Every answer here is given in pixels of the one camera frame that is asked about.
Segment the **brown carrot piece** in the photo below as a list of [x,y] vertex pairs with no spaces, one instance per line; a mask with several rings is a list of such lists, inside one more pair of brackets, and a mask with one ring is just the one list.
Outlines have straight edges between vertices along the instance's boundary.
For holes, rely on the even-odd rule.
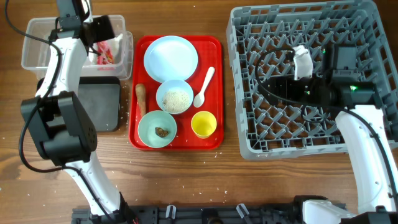
[[135,91],[136,91],[137,104],[139,105],[141,116],[144,116],[146,114],[146,88],[145,88],[145,85],[137,84]]

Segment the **light blue bowl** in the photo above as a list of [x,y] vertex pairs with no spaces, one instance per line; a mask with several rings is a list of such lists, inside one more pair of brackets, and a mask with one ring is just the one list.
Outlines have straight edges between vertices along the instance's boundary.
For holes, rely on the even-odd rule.
[[167,112],[162,105],[162,99],[163,99],[165,93],[169,90],[186,91],[188,93],[188,95],[190,96],[190,106],[189,107],[191,107],[191,105],[193,103],[193,90],[192,90],[191,86],[183,80],[168,80],[168,81],[162,83],[160,85],[160,87],[158,87],[156,97],[155,97],[156,102],[161,110]]

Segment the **white rice grains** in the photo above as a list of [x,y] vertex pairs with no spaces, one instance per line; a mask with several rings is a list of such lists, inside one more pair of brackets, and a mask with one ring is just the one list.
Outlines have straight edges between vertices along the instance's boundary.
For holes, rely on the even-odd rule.
[[162,99],[162,105],[169,113],[181,113],[190,106],[190,96],[183,90],[169,90]]

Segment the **yellow plastic cup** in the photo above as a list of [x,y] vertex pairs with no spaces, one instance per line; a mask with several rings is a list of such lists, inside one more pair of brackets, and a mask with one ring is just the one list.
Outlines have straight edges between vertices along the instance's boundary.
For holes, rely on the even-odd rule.
[[198,138],[206,139],[215,132],[217,120],[209,111],[199,111],[192,117],[191,127]]

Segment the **light green bowl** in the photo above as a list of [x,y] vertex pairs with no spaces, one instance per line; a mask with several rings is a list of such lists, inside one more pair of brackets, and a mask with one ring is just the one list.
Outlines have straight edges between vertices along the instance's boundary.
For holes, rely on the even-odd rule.
[[[160,137],[156,134],[156,128],[161,128],[168,134],[165,137]],[[139,139],[144,145],[157,149],[169,145],[174,140],[177,133],[177,123],[171,114],[155,110],[141,118],[137,130]]]

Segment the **brown food scrap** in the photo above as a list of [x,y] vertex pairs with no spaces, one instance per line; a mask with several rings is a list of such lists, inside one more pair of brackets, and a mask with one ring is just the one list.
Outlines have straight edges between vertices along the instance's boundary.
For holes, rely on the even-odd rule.
[[166,129],[162,129],[160,127],[155,127],[155,133],[158,135],[160,138],[165,138],[166,136],[169,135],[169,131]]

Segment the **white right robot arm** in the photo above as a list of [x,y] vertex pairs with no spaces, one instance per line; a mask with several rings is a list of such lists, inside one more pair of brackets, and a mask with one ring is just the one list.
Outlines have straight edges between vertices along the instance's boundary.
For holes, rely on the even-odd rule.
[[283,101],[336,114],[335,122],[354,171],[358,214],[322,197],[296,201],[302,223],[397,223],[397,166],[384,130],[382,100],[373,82],[361,82],[356,68],[356,47],[334,45],[322,51],[322,75],[313,74],[309,50],[286,47],[293,77],[261,80],[259,92],[269,103]]

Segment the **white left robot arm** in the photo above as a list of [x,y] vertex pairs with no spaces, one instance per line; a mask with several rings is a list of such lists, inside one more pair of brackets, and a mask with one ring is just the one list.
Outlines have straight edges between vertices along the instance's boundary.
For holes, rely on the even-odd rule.
[[19,155],[24,155],[26,133],[30,133],[41,158],[54,164],[53,171],[66,171],[90,204],[92,223],[134,221],[121,193],[110,182],[96,155],[95,126],[80,103],[77,92],[81,71],[97,42],[114,38],[108,16],[93,17],[89,1],[57,1],[59,17],[45,41],[51,49],[43,83],[34,98],[21,103],[24,126],[19,138]]

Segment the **grey dishwasher rack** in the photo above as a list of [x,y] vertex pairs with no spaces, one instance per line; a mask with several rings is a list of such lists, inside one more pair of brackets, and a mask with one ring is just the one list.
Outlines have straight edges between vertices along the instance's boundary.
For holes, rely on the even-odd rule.
[[361,81],[374,82],[383,100],[384,126],[397,147],[397,69],[373,1],[330,1],[234,8],[226,29],[233,72],[240,153],[250,160],[285,159],[334,152],[346,146],[334,119],[321,108],[272,106],[257,79],[294,74],[285,49],[310,51],[315,75],[334,44],[357,49]]

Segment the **black waste tray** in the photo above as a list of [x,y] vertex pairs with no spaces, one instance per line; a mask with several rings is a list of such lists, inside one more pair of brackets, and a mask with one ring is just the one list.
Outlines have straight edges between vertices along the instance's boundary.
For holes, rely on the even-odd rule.
[[97,128],[118,126],[120,80],[116,77],[83,77],[67,86],[55,77],[44,79],[35,98],[21,104],[24,130],[34,140],[81,139],[96,141]]

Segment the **clear plastic waste bin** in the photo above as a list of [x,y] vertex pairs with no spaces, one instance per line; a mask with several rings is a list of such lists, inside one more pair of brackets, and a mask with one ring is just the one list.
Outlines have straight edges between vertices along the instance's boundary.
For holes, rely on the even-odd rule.
[[[131,32],[126,30],[125,20],[122,15],[110,15],[109,18],[115,37],[119,34],[123,35],[120,61],[112,65],[91,65],[87,58],[81,70],[81,75],[83,77],[114,76],[120,80],[127,80],[131,77],[133,65],[133,36]],[[26,32],[30,35],[47,39],[54,28],[54,17],[33,18],[29,21]],[[22,68],[31,71],[36,74],[38,79],[41,79],[46,74],[49,61],[50,49],[47,44],[27,37],[24,39],[21,59]]]

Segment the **white crumpled paper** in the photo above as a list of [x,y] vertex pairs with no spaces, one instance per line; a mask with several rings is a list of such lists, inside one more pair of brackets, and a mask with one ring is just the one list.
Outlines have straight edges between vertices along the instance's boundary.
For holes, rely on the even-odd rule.
[[[111,46],[112,53],[114,55],[114,64],[118,63],[120,61],[120,50],[121,50],[121,44],[123,42],[123,35],[119,34],[113,39],[105,40],[107,43]],[[94,45],[94,49],[98,52],[98,47],[97,44]],[[97,65],[97,56],[98,54],[95,54],[94,52],[90,52],[88,54],[88,59],[90,61],[91,65]]]

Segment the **red snack wrapper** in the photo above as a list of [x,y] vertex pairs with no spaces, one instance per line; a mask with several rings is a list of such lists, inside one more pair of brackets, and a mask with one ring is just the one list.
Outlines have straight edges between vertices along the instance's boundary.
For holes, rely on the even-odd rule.
[[97,43],[99,55],[97,56],[98,65],[112,65],[114,64],[114,55],[111,46],[107,41]]

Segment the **large light blue plate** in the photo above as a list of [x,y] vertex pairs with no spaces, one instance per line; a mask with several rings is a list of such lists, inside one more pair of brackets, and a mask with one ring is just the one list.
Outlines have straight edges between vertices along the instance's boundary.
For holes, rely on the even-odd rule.
[[198,66],[198,53],[187,39],[175,35],[153,41],[144,54],[147,74],[159,83],[186,80]]

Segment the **white plastic spoon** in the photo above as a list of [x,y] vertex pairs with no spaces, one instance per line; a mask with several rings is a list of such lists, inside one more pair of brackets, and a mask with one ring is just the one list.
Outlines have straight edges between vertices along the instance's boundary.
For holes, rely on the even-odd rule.
[[205,102],[205,91],[215,73],[215,67],[210,67],[206,73],[205,79],[203,81],[203,85],[199,93],[193,99],[193,105],[196,108],[201,107]]

